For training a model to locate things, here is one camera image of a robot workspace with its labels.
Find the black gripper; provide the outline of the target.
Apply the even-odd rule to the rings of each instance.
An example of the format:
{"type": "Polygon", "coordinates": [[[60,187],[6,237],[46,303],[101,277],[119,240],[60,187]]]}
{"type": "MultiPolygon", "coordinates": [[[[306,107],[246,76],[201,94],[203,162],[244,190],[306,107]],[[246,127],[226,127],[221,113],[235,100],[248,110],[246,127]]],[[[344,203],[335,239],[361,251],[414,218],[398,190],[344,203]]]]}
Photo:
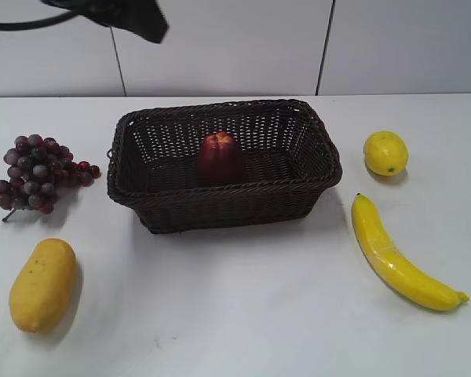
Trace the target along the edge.
{"type": "Polygon", "coordinates": [[[157,1],[47,0],[42,3],[75,12],[100,26],[129,31],[152,43],[161,43],[169,29],[157,1]]]}

